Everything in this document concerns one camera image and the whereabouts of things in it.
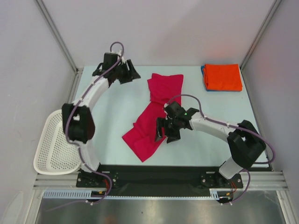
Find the crimson red t-shirt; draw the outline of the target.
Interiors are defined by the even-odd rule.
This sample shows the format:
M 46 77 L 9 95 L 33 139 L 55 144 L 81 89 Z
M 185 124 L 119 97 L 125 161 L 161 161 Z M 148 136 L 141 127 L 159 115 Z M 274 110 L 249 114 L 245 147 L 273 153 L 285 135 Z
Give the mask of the crimson red t-shirt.
M 157 118 L 166 116 L 164 105 L 172 97 L 181 94 L 183 80 L 182 74 L 163 76 L 157 73 L 147 80 L 150 103 L 133 123 L 133 128 L 122 137 L 141 162 L 150 158 L 163 142 L 155 142 Z

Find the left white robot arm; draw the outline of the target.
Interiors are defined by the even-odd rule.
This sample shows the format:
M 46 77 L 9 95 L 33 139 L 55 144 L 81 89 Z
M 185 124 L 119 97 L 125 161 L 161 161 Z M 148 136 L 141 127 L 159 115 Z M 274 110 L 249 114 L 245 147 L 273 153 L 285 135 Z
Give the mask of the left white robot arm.
M 121 53 L 105 53 L 103 62 L 93 72 L 84 92 L 72 103 L 63 104 L 63 132 L 67 142 L 78 149 L 81 162 L 77 187 L 95 188 L 109 179 L 99 171 L 100 162 L 92 143 L 95 134 L 92 110 L 95 104 L 116 80 L 125 84 L 139 78 L 130 59 L 125 60 Z

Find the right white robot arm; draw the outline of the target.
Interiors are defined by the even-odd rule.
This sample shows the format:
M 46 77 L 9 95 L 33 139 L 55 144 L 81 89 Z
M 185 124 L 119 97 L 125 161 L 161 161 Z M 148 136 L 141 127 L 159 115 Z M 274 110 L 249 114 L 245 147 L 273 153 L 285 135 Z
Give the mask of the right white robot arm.
M 185 110 L 176 101 L 164 106 L 164 117 L 156 119 L 155 141 L 167 138 L 167 143 L 181 139 L 180 130 L 189 129 L 212 135 L 228 143 L 231 157 L 226 160 L 216 174 L 215 181 L 220 187 L 227 187 L 238 172 L 249 169 L 266 149 L 251 122 L 230 124 L 207 117 L 201 109 Z

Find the black base mounting strip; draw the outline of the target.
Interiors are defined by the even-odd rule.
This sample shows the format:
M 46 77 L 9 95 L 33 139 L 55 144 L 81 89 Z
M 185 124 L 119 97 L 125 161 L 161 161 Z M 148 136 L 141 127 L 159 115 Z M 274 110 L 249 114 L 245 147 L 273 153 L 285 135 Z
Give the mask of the black base mounting strip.
M 109 186 L 111 196 L 193 197 L 246 185 L 240 174 L 227 180 L 217 167 L 100 165 L 98 172 L 79 170 L 76 187 Z

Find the white perforated plastic basket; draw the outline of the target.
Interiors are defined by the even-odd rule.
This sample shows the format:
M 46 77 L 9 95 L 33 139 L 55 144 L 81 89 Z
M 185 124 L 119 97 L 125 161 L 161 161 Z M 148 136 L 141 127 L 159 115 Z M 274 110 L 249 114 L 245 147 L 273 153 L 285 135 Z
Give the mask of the white perforated plastic basket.
M 78 149 L 68 143 L 63 132 L 62 111 L 52 112 L 45 121 L 33 161 L 42 175 L 66 175 L 81 165 Z

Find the left aluminium corner post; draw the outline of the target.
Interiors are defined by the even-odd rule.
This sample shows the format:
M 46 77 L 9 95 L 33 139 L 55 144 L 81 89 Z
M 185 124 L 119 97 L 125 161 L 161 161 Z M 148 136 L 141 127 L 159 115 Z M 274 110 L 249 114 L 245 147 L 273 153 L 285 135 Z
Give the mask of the left aluminium corner post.
M 51 33 L 54 36 L 54 39 L 56 40 L 59 48 L 61 49 L 63 55 L 65 56 L 69 66 L 71 67 L 72 71 L 77 74 L 78 72 L 78 68 L 55 24 L 55 21 L 53 20 L 50 12 L 48 11 L 45 3 L 43 0 L 33 0 L 33 2 L 36 4 L 38 10 L 40 11 L 42 17 L 44 18 L 49 30 L 51 31 Z

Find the aluminium corner post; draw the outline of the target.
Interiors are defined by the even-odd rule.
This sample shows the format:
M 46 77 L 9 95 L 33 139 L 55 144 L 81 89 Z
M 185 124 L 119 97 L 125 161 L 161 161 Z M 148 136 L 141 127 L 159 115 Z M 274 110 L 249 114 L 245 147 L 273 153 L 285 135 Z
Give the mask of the aluminium corner post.
M 255 49 L 257 48 L 258 44 L 260 43 L 262 37 L 264 36 L 265 32 L 267 31 L 268 27 L 270 26 L 271 22 L 273 21 L 276 13 L 278 12 L 280 6 L 284 0 L 275 0 L 273 1 L 273 4 L 271 5 L 265 19 L 262 22 L 262 25 L 260 26 L 255 38 L 253 39 L 253 42 L 250 45 L 249 50 L 247 51 L 244 59 L 242 60 L 242 63 L 240 65 L 240 70 L 243 71 L 246 67 L 246 64 L 248 63 L 249 59 L 253 55 Z
M 72 71 L 77 74 L 78 72 L 78 68 L 55 24 L 55 21 L 53 20 L 50 12 L 48 11 L 45 3 L 43 0 L 33 0 L 33 2 L 36 4 L 38 10 L 40 11 L 42 17 L 44 18 L 49 30 L 51 31 L 51 33 L 54 36 L 54 39 L 56 40 L 59 48 L 61 49 L 63 55 L 65 56 L 69 66 L 71 67 Z

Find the right aluminium corner post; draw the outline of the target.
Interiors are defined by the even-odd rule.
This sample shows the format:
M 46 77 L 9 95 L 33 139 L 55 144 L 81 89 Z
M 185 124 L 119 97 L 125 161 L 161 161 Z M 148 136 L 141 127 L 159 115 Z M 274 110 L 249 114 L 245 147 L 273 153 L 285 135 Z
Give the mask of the right aluminium corner post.
M 262 25 L 260 26 L 255 38 L 253 39 L 253 42 L 250 45 L 249 50 L 247 51 L 244 59 L 242 60 L 242 63 L 240 65 L 240 70 L 243 71 L 246 67 L 246 64 L 248 63 L 249 59 L 253 55 L 255 49 L 257 48 L 258 44 L 260 43 L 262 37 L 264 36 L 265 32 L 267 31 L 268 27 L 270 26 L 271 22 L 273 21 L 276 13 L 278 12 L 280 6 L 284 0 L 275 0 L 273 1 L 273 4 L 271 5 L 265 19 L 262 22 Z

